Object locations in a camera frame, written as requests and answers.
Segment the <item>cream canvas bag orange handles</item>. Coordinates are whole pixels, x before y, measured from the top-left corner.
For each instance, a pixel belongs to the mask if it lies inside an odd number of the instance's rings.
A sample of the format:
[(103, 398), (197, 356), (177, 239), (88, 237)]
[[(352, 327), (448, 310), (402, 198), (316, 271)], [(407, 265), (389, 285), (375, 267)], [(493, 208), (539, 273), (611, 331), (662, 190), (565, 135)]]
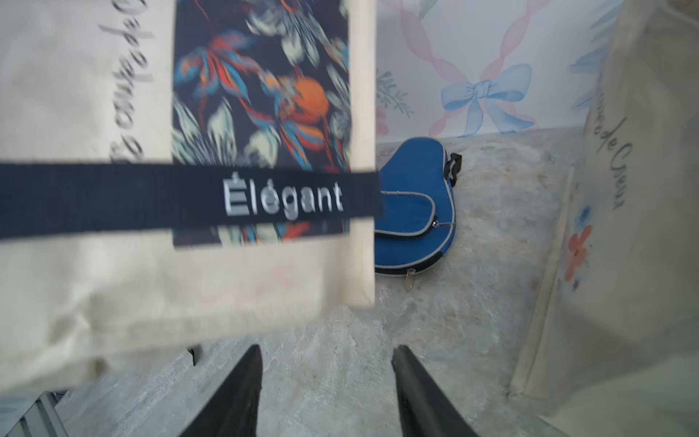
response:
[(569, 436), (698, 433), (698, 5), (627, 1), (511, 399)]

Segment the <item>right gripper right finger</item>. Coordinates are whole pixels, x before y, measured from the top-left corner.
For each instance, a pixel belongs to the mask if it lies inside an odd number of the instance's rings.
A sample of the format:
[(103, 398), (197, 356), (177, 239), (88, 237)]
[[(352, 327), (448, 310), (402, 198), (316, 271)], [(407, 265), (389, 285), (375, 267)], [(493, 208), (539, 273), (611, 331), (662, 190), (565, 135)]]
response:
[(391, 366), (403, 436), (478, 436), (407, 345), (394, 349)]

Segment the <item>cream canvas bag navy handles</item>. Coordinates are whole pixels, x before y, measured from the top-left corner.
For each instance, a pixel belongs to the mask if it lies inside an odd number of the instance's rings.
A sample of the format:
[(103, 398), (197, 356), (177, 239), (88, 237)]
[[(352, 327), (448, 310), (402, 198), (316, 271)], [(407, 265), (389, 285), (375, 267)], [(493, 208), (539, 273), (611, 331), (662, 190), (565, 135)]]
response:
[(371, 1), (1, 5), (1, 391), (375, 300)]

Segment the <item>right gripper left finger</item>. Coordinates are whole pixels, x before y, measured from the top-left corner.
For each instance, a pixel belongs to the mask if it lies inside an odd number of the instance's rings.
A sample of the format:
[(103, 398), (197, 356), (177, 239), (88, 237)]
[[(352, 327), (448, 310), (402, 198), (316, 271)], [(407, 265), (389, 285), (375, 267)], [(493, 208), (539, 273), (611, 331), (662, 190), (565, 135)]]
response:
[(258, 344), (243, 354), (181, 437), (256, 436), (263, 363)]

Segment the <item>blue ping pong paddle case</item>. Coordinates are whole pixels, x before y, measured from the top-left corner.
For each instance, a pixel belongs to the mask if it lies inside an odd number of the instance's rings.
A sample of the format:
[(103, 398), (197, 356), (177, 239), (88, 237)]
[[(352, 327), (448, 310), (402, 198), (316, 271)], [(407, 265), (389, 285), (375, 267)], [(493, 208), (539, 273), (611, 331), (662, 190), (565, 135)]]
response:
[(411, 138), (380, 170), (383, 216), (374, 225), (375, 272), (402, 277), (411, 291), (416, 275), (434, 267), (456, 234), (453, 188), (462, 156), (433, 138)]

